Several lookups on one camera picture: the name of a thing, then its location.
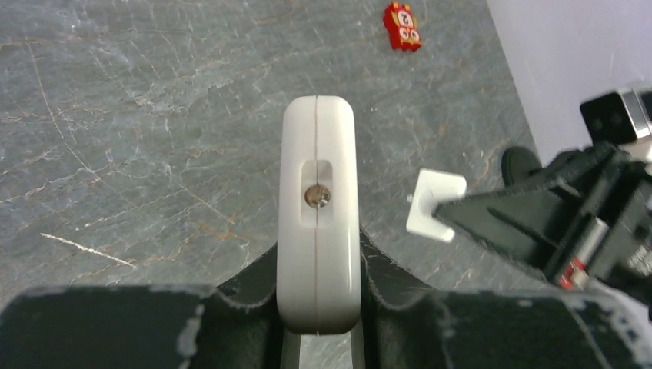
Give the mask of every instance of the screw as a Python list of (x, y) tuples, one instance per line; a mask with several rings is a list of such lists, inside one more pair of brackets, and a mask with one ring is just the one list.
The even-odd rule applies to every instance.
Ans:
[(304, 198), (311, 208), (323, 208), (331, 200), (331, 191), (321, 184), (315, 184), (306, 190)]

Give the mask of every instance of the black camera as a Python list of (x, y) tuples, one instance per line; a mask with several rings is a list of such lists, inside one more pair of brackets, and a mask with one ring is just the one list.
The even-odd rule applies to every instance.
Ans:
[(583, 102), (580, 111), (593, 143), (634, 143), (652, 134), (652, 85), (619, 88)]

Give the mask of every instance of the white plastic block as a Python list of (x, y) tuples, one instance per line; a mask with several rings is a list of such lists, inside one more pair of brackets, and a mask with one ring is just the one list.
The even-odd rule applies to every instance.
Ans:
[(407, 231), (434, 240), (451, 242), (455, 231), (434, 219), (432, 212), (442, 202), (462, 198), (466, 190), (467, 181), (461, 175), (421, 169), (407, 217)]

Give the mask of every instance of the black bracket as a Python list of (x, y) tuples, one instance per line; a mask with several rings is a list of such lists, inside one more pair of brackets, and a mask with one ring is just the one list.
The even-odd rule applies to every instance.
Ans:
[(441, 204), (433, 216), (566, 289), (588, 278), (626, 289), (651, 272), (645, 166), (609, 144), (564, 152), (522, 183)]

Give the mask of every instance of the red toy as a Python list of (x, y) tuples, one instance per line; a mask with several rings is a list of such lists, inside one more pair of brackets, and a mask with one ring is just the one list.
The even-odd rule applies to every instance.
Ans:
[(417, 31), (417, 19), (412, 15), (409, 5), (392, 2), (385, 9), (383, 23), (388, 29), (389, 41), (394, 50), (399, 48), (404, 52), (415, 52), (423, 45)]

